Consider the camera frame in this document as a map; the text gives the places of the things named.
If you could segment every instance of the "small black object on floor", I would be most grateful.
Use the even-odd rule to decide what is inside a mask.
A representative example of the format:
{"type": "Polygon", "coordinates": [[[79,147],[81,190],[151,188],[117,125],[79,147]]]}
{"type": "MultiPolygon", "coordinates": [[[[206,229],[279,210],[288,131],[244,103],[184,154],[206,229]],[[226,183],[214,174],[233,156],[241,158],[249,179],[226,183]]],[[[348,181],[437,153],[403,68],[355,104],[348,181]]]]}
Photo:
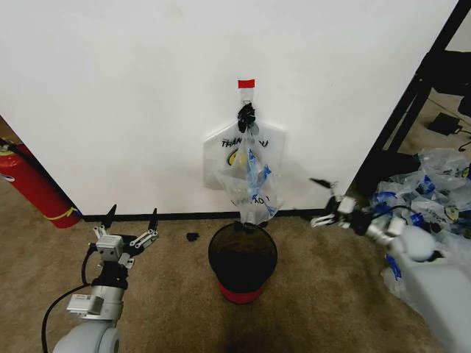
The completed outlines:
{"type": "Polygon", "coordinates": [[[186,238],[188,239],[188,241],[195,241],[196,239],[199,238],[199,234],[198,233],[187,233],[186,238]]]}

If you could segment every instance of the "red trash can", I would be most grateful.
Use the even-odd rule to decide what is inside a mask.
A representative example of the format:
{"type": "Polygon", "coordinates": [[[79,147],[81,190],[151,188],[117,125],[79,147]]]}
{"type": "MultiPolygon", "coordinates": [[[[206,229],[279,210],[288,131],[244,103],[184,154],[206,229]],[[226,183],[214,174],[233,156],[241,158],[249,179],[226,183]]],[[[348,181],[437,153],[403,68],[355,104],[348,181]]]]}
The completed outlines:
{"type": "Polygon", "coordinates": [[[216,232],[208,248],[219,289],[232,303],[256,300],[277,265],[277,247],[270,234],[253,224],[228,224],[216,232]]]}

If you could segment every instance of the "red fire extinguisher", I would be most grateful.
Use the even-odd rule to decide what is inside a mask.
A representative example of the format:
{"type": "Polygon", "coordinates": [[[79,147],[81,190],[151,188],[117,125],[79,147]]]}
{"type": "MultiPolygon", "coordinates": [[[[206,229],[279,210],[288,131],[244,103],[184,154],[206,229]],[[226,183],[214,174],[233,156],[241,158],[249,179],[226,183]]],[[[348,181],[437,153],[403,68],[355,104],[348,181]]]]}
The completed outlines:
{"type": "Polygon", "coordinates": [[[57,228],[80,220],[77,210],[51,181],[25,145],[0,149],[0,176],[10,182],[57,228]]]}

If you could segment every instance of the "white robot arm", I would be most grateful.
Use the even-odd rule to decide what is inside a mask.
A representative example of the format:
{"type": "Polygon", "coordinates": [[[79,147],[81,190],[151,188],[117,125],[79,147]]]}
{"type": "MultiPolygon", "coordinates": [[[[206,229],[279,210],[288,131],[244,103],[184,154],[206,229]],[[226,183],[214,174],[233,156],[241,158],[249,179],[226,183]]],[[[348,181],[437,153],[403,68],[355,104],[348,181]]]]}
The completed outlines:
{"type": "MultiPolygon", "coordinates": [[[[115,211],[116,206],[113,206],[103,224],[93,228],[98,240],[96,244],[91,244],[84,260],[82,266],[84,285],[78,288],[88,286],[85,279],[85,265],[92,252],[100,254],[101,274],[92,281],[90,294],[74,294],[67,305],[67,311],[78,315],[84,322],[73,328],[57,343],[54,353],[117,353],[119,351],[120,336],[116,323],[123,311],[122,299],[127,289],[127,273],[134,264],[134,257],[152,245],[158,239],[158,234],[156,209],[149,223],[149,229],[139,237],[107,233],[115,211]]],[[[43,322],[44,353],[47,353],[47,317],[59,300],[60,298],[48,309],[43,322]]]]}
{"type": "Polygon", "coordinates": [[[470,353],[471,282],[436,250],[434,237],[395,217],[382,229],[347,196],[333,196],[329,203],[331,213],[313,219],[311,226],[338,222],[385,246],[400,267],[412,301],[445,351],[470,353]]]}

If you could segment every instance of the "beige carpet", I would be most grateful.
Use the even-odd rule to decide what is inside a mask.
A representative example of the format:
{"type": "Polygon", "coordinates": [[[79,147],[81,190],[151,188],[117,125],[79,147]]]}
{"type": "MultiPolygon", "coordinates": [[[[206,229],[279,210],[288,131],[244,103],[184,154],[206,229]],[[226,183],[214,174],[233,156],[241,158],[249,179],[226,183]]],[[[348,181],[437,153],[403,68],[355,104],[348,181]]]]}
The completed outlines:
{"type": "MultiPolygon", "coordinates": [[[[2,352],[40,352],[43,313],[80,284],[94,224],[55,229],[7,182],[0,182],[2,352]]],[[[118,328],[122,352],[442,352],[423,320],[380,277],[383,250],[338,227],[311,229],[276,218],[268,231],[276,271],[252,304],[227,302],[208,264],[208,244],[229,220],[162,221],[160,240],[137,257],[118,328]],[[194,243],[187,232],[198,232],[194,243]]],[[[138,234],[146,223],[116,223],[138,234]]],[[[97,255],[88,278],[97,274],[97,255]]],[[[79,320],[49,319],[49,347],[79,320]]]]}

